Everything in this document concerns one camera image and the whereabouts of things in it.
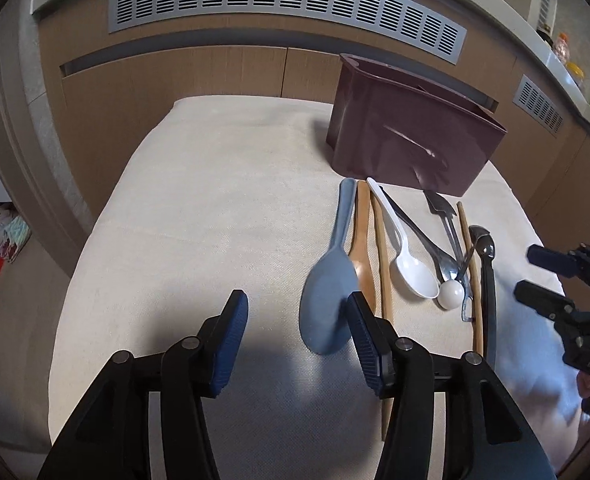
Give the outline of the person's right hand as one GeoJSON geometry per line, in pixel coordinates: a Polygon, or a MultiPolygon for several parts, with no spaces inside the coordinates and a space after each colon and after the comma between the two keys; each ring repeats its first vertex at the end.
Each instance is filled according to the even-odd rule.
{"type": "Polygon", "coordinates": [[[590,415],[590,375],[585,372],[579,372],[577,375],[577,388],[582,399],[582,410],[590,415]]]}

